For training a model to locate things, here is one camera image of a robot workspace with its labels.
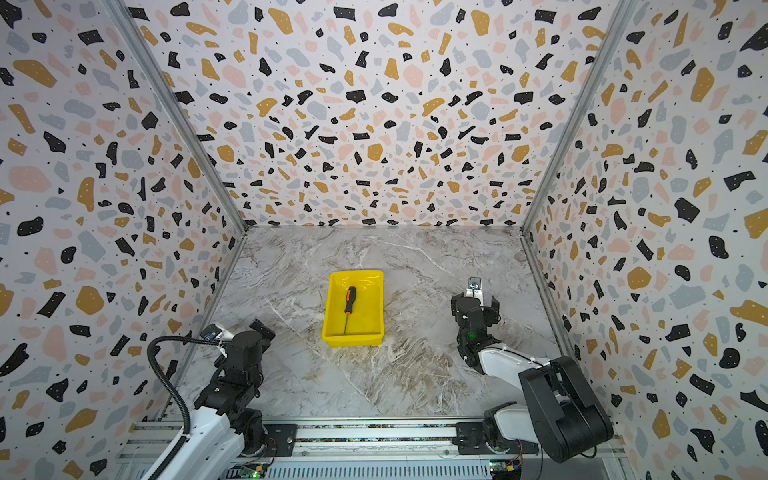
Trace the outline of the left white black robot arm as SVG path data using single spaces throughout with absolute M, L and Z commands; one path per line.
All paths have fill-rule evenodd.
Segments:
M 216 479 L 240 455 L 268 451 L 262 413 L 249 404 L 260 396 L 263 354 L 274 338 L 274 331 L 256 319 L 235 334 L 213 323 L 198 338 L 163 335 L 149 343 L 149 366 L 179 408 L 182 427 L 144 474 L 146 479 Z M 212 346 L 219 351 L 214 374 L 192 406 L 160 367 L 157 354 L 163 342 Z

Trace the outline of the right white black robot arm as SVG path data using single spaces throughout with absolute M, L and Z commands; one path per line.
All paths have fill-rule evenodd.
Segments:
M 481 423 L 459 428 L 456 445 L 505 454 L 537 444 L 540 452 L 562 463 L 614 437 L 609 415 L 574 359 L 537 359 L 488 332 L 500 321 L 496 298 L 486 306 L 482 292 L 469 289 L 451 298 L 451 313 L 466 365 L 520 390 L 524 400 L 521 408 L 515 402 L 503 404 L 486 411 Z

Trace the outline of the orange black handled screwdriver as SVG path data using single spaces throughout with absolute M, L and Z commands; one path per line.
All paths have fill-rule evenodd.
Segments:
M 344 322 L 344 328 L 343 328 L 343 334 L 347 334 L 348 325 L 349 325 L 349 319 L 350 316 L 353 313 L 354 303 L 356 301 L 357 297 L 357 289 L 355 286 L 350 286 L 347 289 L 346 292 L 346 298 L 345 298 L 345 308 L 344 308 L 344 314 L 345 314 L 345 322 Z

